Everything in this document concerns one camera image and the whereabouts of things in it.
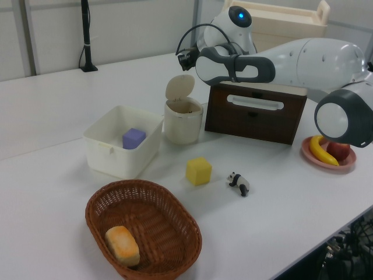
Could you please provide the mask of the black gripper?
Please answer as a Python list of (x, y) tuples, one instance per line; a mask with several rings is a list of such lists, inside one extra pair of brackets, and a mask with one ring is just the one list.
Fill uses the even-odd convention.
[(183, 71), (188, 71), (189, 69), (195, 67), (196, 60), (200, 51), (198, 48), (191, 48), (187, 54), (180, 54), (178, 55), (178, 62)]

